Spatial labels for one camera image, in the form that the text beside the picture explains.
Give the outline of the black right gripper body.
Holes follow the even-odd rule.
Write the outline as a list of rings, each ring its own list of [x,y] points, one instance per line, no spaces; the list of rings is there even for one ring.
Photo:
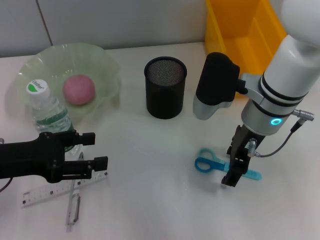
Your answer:
[[[258,147],[264,138],[265,136],[250,131],[244,124],[242,126],[238,125],[227,150],[230,159],[229,163],[231,165],[248,165],[251,159],[246,148],[248,142],[250,139],[255,139],[256,147]]]

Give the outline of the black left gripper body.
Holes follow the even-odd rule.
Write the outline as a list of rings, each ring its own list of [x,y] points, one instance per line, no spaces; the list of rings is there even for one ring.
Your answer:
[[[32,141],[0,145],[0,178],[40,176],[49,183],[64,179],[66,134],[43,132]]]

